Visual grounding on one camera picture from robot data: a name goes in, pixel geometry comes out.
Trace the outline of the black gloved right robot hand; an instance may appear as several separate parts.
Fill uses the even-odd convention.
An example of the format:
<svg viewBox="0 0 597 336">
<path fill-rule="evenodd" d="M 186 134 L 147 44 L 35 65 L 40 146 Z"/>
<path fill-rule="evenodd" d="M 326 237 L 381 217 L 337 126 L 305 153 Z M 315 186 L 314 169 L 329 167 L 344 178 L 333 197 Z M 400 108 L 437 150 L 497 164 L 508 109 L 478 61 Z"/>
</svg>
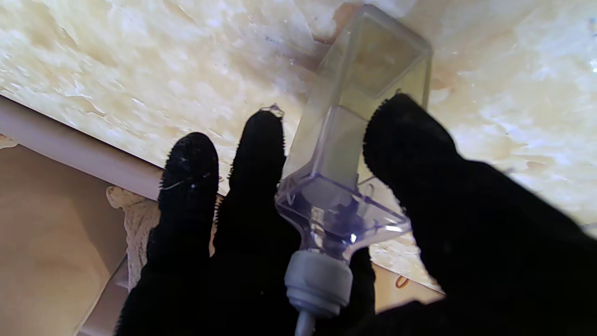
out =
<svg viewBox="0 0 597 336">
<path fill-rule="evenodd" d="M 596 334 L 596 240 L 503 172 L 461 157 L 444 126 L 407 94 L 373 114 L 364 159 L 405 208 L 445 297 L 376 313 L 364 248 L 350 262 L 349 306 L 308 336 Z M 282 119 L 268 109 L 245 124 L 221 204 L 210 138 L 190 133 L 173 146 L 160 221 L 116 336 L 294 334 L 298 313 L 284 275 L 300 234 L 274 206 L 284 163 Z"/>
</svg>

